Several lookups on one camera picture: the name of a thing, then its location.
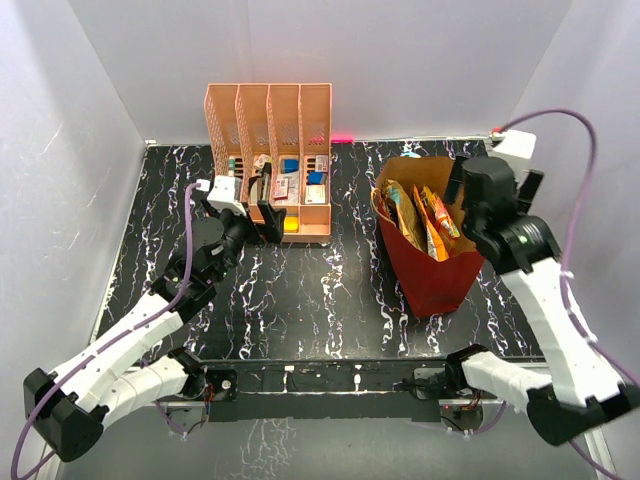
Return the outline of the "red brown paper bag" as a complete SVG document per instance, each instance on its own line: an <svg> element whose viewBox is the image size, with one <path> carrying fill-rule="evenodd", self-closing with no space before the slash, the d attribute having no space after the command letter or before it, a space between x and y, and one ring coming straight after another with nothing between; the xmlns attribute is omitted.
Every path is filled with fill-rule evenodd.
<svg viewBox="0 0 640 480"><path fill-rule="evenodd" d="M445 203L453 166L448 157L393 157L371 192L393 272L417 317L456 310L484 263L462 233L463 195Z"/></svg>

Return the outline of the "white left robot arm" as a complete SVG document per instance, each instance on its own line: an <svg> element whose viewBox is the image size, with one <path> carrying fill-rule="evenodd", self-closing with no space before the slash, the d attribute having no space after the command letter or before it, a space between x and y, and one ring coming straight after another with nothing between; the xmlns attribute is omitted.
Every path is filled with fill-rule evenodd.
<svg viewBox="0 0 640 480"><path fill-rule="evenodd" d="M246 245L278 244L286 212L258 204L254 222L243 209L206 208L185 220L185 241L134 307L106 333L51 372L34 369L23 381L27 427L63 462L88 452L104 430L164 396L200 396L207 376L194 355L177 348L141 370L128 370L157 342L179 330L216 296Z"/></svg>

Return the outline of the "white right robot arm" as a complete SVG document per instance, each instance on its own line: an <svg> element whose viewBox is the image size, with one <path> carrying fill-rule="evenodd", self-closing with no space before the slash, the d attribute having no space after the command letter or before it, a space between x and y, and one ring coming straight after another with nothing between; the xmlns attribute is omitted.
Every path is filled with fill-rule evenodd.
<svg viewBox="0 0 640 480"><path fill-rule="evenodd" d="M538 435L559 446L639 406L639 389L623 381L595 349L595 338L561 279L561 249L547 223L529 213L544 175L517 182L497 157L455 160L446 203L462 201L461 230L516 297L544 355L538 374L481 345L446 358L444 378L455 395L488 392L526 413Z"/></svg>

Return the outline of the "yellow grey stamp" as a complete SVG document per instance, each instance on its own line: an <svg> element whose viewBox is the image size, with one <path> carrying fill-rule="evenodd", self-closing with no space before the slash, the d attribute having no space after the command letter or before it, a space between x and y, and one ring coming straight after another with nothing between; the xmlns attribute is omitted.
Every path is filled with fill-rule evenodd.
<svg viewBox="0 0 640 480"><path fill-rule="evenodd" d="M285 233L297 233L299 231L299 217L296 215L287 215L284 220Z"/></svg>

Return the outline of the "grey black stapler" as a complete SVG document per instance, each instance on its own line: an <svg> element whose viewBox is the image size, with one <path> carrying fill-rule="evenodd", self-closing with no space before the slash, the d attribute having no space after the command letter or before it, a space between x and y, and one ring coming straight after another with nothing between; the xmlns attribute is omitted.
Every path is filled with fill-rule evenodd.
<svg viewBox="0 0 640 480"><path fill-rule="evenodd" d="M249 180L249 203L268 202L271 193L272 167L265 163Z"/></svg>

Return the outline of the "white red label packet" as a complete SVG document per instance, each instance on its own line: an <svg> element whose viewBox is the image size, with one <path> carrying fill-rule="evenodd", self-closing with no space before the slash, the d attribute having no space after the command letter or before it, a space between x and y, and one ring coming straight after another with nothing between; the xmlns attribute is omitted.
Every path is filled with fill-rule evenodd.
<svg viewBox="0 0 640 480"><path fill-rule="evenodd" d="M279 174L275 180L273 200L276 205L293 205L299 202L299 175Z"/></svg>

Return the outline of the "white flat box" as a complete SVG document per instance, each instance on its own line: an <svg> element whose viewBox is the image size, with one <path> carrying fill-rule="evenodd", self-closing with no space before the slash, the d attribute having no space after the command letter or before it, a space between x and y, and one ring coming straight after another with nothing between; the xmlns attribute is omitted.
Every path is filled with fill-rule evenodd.
<svg viewBox="0 0 640 480"><path fill-rule="evenodd" d="M305 188L306 205L323 205L327 203L327 188L325 185L307 185Z"/></svg>

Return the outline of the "blue grey eraser back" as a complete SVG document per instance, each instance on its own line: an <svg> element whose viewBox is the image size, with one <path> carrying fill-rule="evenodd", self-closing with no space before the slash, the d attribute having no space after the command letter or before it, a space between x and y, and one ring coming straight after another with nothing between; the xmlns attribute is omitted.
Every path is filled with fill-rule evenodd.
<svg viewBox="0 0 640 480"><path fill-rule="evenodd" d="M299 171L299 159L298 158L283 158L280 161L281 172L283 174L289 174Z"/></svg>

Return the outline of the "blue grey eraser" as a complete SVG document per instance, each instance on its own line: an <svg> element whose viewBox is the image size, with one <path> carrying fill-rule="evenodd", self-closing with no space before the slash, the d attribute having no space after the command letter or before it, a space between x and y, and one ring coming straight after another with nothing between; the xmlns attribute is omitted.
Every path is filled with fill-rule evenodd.
<svg viewBox="0 0 640 480"><path fill-rule="evenodd" d="M323 185L327 180L327 173L321 171L312 171L307 176L308 185Z"/></svg>
<svg viewBox="0 0 640 480"><path fill-rule="evenodd" d="M281 172L283 174L289 174L299 171L299 159L298 158L283 158L280 161Z"/></svg>

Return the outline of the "blue grey eraser right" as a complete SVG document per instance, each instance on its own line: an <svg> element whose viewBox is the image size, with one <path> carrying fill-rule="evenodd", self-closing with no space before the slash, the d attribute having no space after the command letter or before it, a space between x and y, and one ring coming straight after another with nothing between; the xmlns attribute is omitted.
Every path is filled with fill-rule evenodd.
<svg viewBox="0 0 640 480"><path fill-rule="evenodd" d="M307 176L308 185L323 185L327 180L327 173L321 171L312 171Z"/></svg>

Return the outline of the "orange snack packet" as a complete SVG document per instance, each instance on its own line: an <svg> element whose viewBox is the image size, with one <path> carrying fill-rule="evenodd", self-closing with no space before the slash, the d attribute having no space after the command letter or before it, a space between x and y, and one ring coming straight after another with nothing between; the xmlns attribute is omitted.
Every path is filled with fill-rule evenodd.
<svg viewBox="0 0 640 480"><path fill-rule="evenodd" d="M425 230L427 253L436 261L447 260L461 237L453 218L440 196L426 186L414 185L412 199Z"/></svg>

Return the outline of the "white glue stick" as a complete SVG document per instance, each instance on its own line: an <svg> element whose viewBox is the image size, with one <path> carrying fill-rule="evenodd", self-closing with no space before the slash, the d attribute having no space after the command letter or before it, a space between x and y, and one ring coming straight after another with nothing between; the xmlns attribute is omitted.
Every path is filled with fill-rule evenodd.
<svg viewBox="0 0 640 480"><path fill-rule="evenodd" d="M233 156L230 156L228 159L228 175L229 176L235 176L236 174L236 158Z"/></svg>

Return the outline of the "white red small box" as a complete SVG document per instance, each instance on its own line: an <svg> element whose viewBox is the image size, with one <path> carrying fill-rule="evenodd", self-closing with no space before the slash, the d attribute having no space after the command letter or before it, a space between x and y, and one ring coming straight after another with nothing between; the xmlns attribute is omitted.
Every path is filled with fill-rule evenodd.
<svg viewBox="0 0 640 480"><path fill-rule="evenodd" d="M317 155L315 157L314 169L316 172L327 172L329 170L329 156Z"/></svg>

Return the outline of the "peach plastic desk organizer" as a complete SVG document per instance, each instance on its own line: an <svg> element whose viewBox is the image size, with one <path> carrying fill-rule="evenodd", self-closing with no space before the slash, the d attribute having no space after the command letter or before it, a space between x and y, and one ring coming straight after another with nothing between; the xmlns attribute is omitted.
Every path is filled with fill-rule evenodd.
<svg viewBox="0 0 640 480"><path fill-rule="evenodd" d="M235 177L241 180L240 202L254 222L263 223L257 204L249 203L249 180L259 169L254 160L271 157L269 203L299 217L299 231L285 233L291 243L326 243L331 237L331 127L332 86L329 83L211 83L206 88L204 112L210 137L214 172L228 175L228 159L236 158ZM315 157L329 156L327 203L306 205L307 176L315 171ZM276 205L275 180L283 158L298 158L299 202Z"/></svg>

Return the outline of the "gold snack packet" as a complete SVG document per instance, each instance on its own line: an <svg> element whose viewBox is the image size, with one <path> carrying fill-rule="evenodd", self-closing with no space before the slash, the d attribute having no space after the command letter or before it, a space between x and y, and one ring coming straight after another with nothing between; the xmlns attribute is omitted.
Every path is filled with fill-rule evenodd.
<svg viewBox="0 0 640 480"><path fill-rule="evenodd" d="M398 228L404 238L416 249L427 252L425 232L416 209L402 185L392 179L382 183L382 194L386 204L396 212Z"/></svg>

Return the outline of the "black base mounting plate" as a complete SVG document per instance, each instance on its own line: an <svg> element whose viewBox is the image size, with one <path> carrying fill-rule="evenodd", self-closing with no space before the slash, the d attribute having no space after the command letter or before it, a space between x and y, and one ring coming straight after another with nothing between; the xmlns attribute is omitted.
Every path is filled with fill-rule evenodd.
<svg viewBox="0 0 640 480"><path fill-rule="evenodd" d="M477 396L445 385L440 359L208 361L209 419L402 418L438 422Z"/></svg>

